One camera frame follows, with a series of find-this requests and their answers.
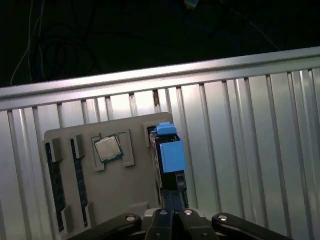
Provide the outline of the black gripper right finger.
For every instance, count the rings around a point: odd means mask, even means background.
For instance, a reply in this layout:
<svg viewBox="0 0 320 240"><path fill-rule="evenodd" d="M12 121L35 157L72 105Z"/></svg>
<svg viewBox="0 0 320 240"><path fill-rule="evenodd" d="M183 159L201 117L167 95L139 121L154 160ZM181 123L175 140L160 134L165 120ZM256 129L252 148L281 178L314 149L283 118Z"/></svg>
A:
<svg viewBox="0 0 320 240"><path fill-rule="evenodd" d="M290 238L265 227L220 212L209 220L195 209L189 208L187 191L177 191L180 200L177 214L179 240L289 240Z"/></svg>

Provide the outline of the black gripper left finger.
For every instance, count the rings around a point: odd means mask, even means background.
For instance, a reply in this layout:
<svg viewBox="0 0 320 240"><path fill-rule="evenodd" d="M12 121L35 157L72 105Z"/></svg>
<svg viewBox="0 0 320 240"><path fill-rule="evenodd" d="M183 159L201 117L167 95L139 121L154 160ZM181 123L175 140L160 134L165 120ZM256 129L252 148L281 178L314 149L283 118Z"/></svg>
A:
<svg viewBox="0 0 320 240"><path fill-rule="evenodd" d="M127 212L87 229L71 240L171 240L174 219L172 192L161 191L161 208L148 209L143 217Z"/></svg>

